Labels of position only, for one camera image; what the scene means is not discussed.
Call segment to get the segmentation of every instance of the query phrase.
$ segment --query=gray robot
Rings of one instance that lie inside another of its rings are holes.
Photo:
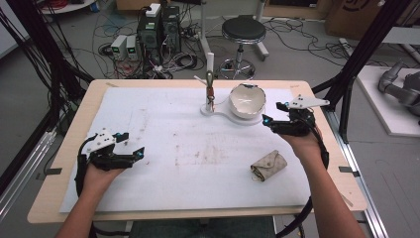
[[[394,85],[393,81],[398,77],[402,66],[403,62],[399,61],[386,71],[380,78],[377,88],[398,99],[399,103],[407,107],[412,114],[420,116],[420,71],[408,74],[401,88]]]

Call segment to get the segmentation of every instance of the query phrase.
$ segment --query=cardboard box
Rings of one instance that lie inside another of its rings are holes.
[[[325,30],[328,35],[360,40],[379,11],[377,1],[335,1]]]
[[[140,10],[152,3],[160,3],[159,0],[117,0],[118,10]]]

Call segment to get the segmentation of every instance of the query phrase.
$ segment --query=table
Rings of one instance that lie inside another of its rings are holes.
[[[216,89],[233,88],[243,81],[217,80],[214,83]],[[298,94],[313,95],[310,86],[304,81],[284,80],[259,80],[255,84],[262,88],[289,88],[294,96]],[[101,104],[102,96],[109,87],[179,87],[179,88],[202,88],[203,85],[197,80],[118,80],[97,79],[94,80],[86,92],[85,97],[75,115],[73,122],[57,152],[52,168],[62,168],[61,174],[47,176],[40,192],[29,212],[28,220],[31,223],[62,222],[66,218],[65,213],[59,213],[66,185],[78,148],[83,143],[86,133],[89,131],[96,112]],[[367,208],[365,198],[351,173],[340,173],[339,167],[347,167],[342,151],[336,142],[323,112],[320,108],[314,108],[318,127],[323,132],[324,142],[330,152],[330,173],[340,193],[352,211],[362,211]],[[222,217],[244,215],[278,215],[300,212],[300,206],[291,207],[249,207],[240,209],[200,209],[200,210],[161,210],[161,211],[130,211],[130,212],[97,212],[94,220],[138,220],[138,219],[164,219],[164,218],[196,218],[196,217]]]

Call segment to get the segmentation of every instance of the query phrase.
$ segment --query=stool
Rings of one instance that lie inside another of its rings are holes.
[[[239,43],[239,48],[235,59],[227,59],[220,64],[220,74],[231,79],[240,75],[245,79],[252,79],[256,74],[256,68],[248,60],[242,59],[244,45],[261,42],[265,38],[265,26],[253,18],[238,17],[223,23],[222,34],[226,39]]]

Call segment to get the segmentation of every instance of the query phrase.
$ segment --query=floor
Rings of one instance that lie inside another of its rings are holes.
[[[62,29],[74,48],[77,60],[95,78],[116,77],[108,59],[94,57],[90,53],[92,51],[97,53],[101,44],[112,42],[112,37],[106,37],[104,34],[113,36],[116,28],[112,26],[124,26],[118,28],[120,34],[129,34],[137,27],[136,14],[119,13],[113,9],[111,5],[100,13],[91,13],[87,9],[82,9],[59,16]],[[208,36],[210,48],[215,53],[215,65],[232,57],[237,48],[236,45],[220,37],[222,22],[222,18],[208,20],[207,29],[214,28]],[[263,42],[270,55],[265,61],[261,61],[254,48],[245,48],[244,59],[252,61],[257,67],[255,80],[306,80],[311,86],[315,86],[335,76],[346,62],[343,57],[337,54],[331,55],[326,50],[306,51],[315,38],[308,38],[308,35],[303,35],[299,31],[288,31],[294,26],[313,35],[316,37],[315,45],[318,48],[325,48],[326,44],[337,44],[338,38],[325,34],[322,22],[281,20],[273,23],[273,26],[282,32],[278,35],[272,31],[267,33]],[[353,47],[357,43],[350,41]],[[204,59],[198,46],[191,44]],[[398,59],[404,59],[410,67],[419,67],[419,64],[398,46],[388,44],[381,45],[368,64],[392,65]],[[3,173],[46,114],[48,100],[47,90],[19,50],[14,50],[0,59],[0,68],[0,128],[5,135],[0,139],[3,155],[0,161],[0,173]],[[174,78],[192,78],[194,75],[203,76],[204,69],[183,70],[173,74]],[[348,138],[389,237],[419,237],[420,139],[388,136],[357,83],[354,86]],[[52,237],[59,228],[60,224],[30,224],[26,217],[43,183],[41,179],[37,179],[37,175],[43,172],[44,165],[53,156],[61,140],[62,136],[58,135],[41,165],[7,216],[1,221],[0,236]],[[364,219],[360,214],[355,216]],[[278,217],[277,225],[287,224],[290,219],[289,216]],[[118,230],[125,227],[122,222],[99,224],[101,225]],[[313,215],[304,222],[303,226],[307,237],[317,237]],[[362,224],[362,227],[367,236],[371,236],[366,226]],[[297,231],[289,237],[298,237]]]

